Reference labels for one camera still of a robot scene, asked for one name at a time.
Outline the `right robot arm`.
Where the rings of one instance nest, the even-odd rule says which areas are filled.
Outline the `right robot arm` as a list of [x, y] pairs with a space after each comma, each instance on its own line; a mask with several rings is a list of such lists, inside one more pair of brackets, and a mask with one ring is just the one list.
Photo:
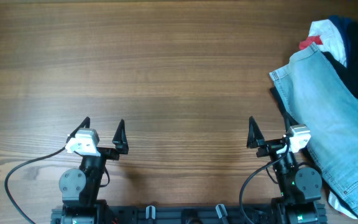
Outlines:
[[[304, 124], [292, 125], [285, 118], [286, 133], [279, 139], [265, 140], [256, 120], [249, 118], [247, 147], [256, 148], [257, 157], [270, 158], [270, 162], [254, 171], [243, 183], [239, 195], [240, 211], [245, 223], [322, 224], [328, 221], [321, 199], [323, 180], [321, 171], [307, 163], [298, 163], [295, 154], [308, 144], [311, 134]], [[272, 168], [281, 196], [273, 198], [262, 211], [247, 211], [242, 203], [247, 184], [259, 172]]]

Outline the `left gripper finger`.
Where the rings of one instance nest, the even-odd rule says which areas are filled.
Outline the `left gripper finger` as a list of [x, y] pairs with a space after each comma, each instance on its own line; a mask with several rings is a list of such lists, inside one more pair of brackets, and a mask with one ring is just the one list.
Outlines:
[[112, 139], [112, 143], [115, 145], [116, 151], [119, 154], [128, 154], [129, 145], [126, 137], [125, 122], [123, 119], [120, 120], [120, 123]]
[[80, 124], [76, 129], [74, 129], [74, 130], [71, 132], [71, 134], [68, 135], [68, 137], [67, 137], [67, 142], [68, 142], [71, 138], [75, 137], [75, 134], [79, 131], [80, 128], [89, 128], [89, 127], [90, 127], [90, 117], [87, 116], [87, 117], [81, 122], [81, 124]]

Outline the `light blue denim shorts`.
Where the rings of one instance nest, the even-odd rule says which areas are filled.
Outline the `light blue denim shorts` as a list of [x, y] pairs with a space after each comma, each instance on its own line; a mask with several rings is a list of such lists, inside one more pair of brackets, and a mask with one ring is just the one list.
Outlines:
[[316, 44], [270, 77], [286, 111], [310, 129], [308, 152], [323, 179], [358, 217], [358, 99]]

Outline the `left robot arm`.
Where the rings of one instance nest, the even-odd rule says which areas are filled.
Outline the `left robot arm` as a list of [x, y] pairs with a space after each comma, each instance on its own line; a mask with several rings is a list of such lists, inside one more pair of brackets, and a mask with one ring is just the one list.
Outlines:
[[121, 154], [129, 152], [125, 122], [120, 120], [112, 143], [114, 147], [99, 147], [99, 136], [90, 127], [90, 118], [68, 135], [65, 149], [81, 156], [81, 164], [69, 169], [59, 180], [62, 193], [62, 208], [52, 210], [51, 224], [107, 224], [118, 223], [117, 216], [105, 200], [98, 199], [103, 175], [106, 175], [106, 161], [118, 161]]

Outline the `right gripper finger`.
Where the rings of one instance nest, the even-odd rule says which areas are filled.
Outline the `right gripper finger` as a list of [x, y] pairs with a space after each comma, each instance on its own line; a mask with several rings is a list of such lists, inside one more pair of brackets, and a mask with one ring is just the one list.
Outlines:
[[257, 148], [265, 144], [264, 136], [253, 116], [249, 118], [249, 133], [247, 137], [247, 147]]
[[291, 126], [297, 125], [297, 121], [295, 121], [288, 112], [284, 112], [283, 114], [285, 131], [288, 133]]

